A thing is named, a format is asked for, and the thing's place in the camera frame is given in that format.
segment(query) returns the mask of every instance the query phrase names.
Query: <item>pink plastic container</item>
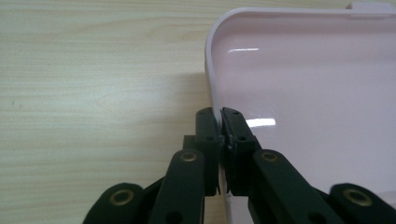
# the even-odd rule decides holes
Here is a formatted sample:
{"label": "pink plastic container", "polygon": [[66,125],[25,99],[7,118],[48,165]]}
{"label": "pink plastic container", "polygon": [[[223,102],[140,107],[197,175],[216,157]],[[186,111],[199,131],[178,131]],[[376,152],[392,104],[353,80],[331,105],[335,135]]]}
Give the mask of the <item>pink plastic container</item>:
{"label": "pink plastic container", "polygon": [[[396,206],[396,14],[238,8],[213,26],[205,69],[214,112],[241,111],[262,147],[325,192],[350,182]],[[227,197],[230,223],[251,223]]]}

